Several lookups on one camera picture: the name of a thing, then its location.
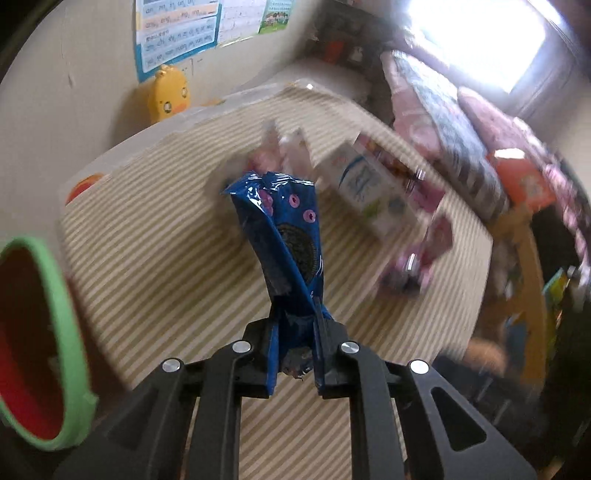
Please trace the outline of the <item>blue cookie wrapper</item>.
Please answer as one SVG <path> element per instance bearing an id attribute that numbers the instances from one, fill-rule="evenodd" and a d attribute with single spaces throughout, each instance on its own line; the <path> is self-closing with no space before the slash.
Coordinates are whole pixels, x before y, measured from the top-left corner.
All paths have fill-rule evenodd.
<path id="1" fill-rule="evenodd" d="M 324 258 L 315 184 L 249 172 L 224 189 L 262 266 L 277 325 L 277 366 L 301 378 L 314 368 L 314 325 L 324 306 Z"/>

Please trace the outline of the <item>white milk carton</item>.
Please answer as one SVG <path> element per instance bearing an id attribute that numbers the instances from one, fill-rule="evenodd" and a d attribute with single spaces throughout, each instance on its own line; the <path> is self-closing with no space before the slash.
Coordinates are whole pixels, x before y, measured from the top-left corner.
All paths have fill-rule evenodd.
<path id="1" fill-rule="evenodd" d="M 380 239 L 387 240 L 418 223 L 403 187 L 360 144 L 342 143 L 315 171 Z"/>

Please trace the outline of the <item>purple snack bag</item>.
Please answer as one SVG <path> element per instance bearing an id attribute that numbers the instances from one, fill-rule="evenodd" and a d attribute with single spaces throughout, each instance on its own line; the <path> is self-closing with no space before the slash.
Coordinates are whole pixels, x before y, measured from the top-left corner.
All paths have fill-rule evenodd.
<path id="1" fill-rule="evenodd" d="M 446 192 L 428 180 L 424 170 L 411 168 L 365 133 L 360 133 L 353 145 L 384 167 L 417 209 L 430 215 L 436 213 Z"/>

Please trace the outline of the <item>white pink pocky wrapper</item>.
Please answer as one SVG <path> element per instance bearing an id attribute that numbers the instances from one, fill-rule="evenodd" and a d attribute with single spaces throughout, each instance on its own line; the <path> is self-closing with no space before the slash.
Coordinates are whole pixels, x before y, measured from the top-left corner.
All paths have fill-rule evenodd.
<path id="1" fill-rule="evenodd" d="M 297 128 L 280 136 L 276 121 L 266 122 L 262 142 L 246 156 L 245 170 L 259 175 L 273 172 L 314 180 L 315 171 L 304 130 Z"/>

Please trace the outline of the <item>green red trash bin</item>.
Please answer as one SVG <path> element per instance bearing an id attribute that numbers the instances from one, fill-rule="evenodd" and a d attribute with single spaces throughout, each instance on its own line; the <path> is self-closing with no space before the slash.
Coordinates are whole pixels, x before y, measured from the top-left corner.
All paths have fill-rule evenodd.
<path id="1" fill-rule="evenodd" d="M 44 241 L 1 249 L 1 419 L 44 451 L 80 444 L 98 403 L 64 275 Z"/>

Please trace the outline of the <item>checkered beige tablecloth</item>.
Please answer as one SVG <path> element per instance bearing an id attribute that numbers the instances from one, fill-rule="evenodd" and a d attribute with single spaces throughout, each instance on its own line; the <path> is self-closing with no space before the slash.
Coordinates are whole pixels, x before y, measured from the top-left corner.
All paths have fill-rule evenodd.
<path id="1" fill-rule="evenodd" d="M 223 163 L 262 142 L 263 122 L 304 129 L 311 159 L 360 133 L 411 167 L 424 160 L 359 105 L 300 85 L 160 139 L 67 205 L 64 253 L 93 339 L 131 392 L 164 360 L 211 358 L 242 339 L 246 326 L 270 319 L 262 266 L 224 189 Z M 489 273 L 491 237 L 468 204 L 448 190 L 434 216 L 387 240 L 376 236 L 330 186 L 315 184 L 324 306 L 349 339 L 401 365 L 428 364 L 444 347 L 464 351 Z M 452 222 L 454 245 L 416 296 L 378 292 L 382 271 L 420 242 L 432 219 Z M 245 397 L 240 414 L 238 478 L 354 479 L 349 402 L 325 400 L 314 368 L 301 378 L 277 366 L 269 398 Z"/>

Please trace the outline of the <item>wooden chair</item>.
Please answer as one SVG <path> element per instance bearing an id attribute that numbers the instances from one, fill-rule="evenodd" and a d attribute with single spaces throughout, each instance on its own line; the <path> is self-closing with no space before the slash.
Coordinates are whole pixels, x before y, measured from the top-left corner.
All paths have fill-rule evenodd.
<path id="1" fill-rule="evenodd" d="M 546 378 L 552 327 L 548 322 L 543 275 L 535 237 L 530 228 L 531 219 L 529 208 L 521 205 L 487 226 L 495 242 L 509 240 L 515 247 L 523 281 L 511 298 L 484 304 L 480 321 L 485 327 L 494 328 L 499 327 L 503 320 L 517 316 L 517 322 L 526 325 L 521 380 L 529 386 L 542 387 Z"/>

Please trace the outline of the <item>pink quilt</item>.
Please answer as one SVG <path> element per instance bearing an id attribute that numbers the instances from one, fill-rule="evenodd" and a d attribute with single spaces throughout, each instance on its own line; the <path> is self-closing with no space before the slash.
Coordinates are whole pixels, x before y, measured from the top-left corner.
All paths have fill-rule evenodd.
<path id="1" fill-rule="evenodd" d="M 583 185 L 566 160 L 553 154 L 521 118 L 507 115 L 479 93 L 467 87 L 458 89 L 458 104 L 471 121 L 489 153 L 499 149 L 518 148 L 523 150 L 541 169 L 547 165 L 555 165 L 573 184 L 582 201 L 589 202 Z"/>

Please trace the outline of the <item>red container on shelf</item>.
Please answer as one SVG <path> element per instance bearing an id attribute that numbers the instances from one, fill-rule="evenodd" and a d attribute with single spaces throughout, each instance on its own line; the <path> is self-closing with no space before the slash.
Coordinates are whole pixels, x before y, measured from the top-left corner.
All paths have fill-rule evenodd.
<path id="1" fill-rule="evenodd" d="M 325 43 L 325 47 L 322 50 L 322 59 L 325 63 L 336 65 L 339 63 L 339 59 L 342 57 L 346 42 L 342 40 L 331 40 Z"/>

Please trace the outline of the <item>yellow duck toy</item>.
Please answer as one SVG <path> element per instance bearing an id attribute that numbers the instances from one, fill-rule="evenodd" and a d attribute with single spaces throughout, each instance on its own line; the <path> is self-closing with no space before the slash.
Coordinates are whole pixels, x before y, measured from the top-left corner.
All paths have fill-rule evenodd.
<path id="1" fill-rule="evenodd" d="M 150 122 L 155 124 L 181 113 L 190 107 L 190 103 L 185 74 L 174 66 L 161 65 L 148 94 Z"/>

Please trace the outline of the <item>teal number poster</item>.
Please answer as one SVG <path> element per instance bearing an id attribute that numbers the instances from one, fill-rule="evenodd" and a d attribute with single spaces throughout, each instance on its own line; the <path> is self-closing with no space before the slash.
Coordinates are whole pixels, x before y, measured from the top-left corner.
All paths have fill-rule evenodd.
<path id="1" fill-rule="evenodd" d="M 287 28 L 294 0 L 267 0 L 263 11 L 259 34 L 274 33 Z"/>

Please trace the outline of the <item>white chart poster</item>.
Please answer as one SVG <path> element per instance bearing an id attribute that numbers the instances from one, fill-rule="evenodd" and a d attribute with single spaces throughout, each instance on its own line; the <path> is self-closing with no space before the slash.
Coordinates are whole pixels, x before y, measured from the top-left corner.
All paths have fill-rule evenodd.
<path id="1" fill-rule="evenodd" d="M 219 45 L 249 38 L 259 32 L 266 0 L 223 0 L 219 23 Z"/>

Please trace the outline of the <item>pinyin alphabet poster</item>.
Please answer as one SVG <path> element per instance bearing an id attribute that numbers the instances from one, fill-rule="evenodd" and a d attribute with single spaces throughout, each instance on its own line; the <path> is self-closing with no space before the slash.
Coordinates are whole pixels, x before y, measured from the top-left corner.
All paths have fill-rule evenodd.
<path id="1" fill-rule="evenodd" d="M 136 0 L 135 65 L 140 83 L 217 45 L 221 1 Z"/>

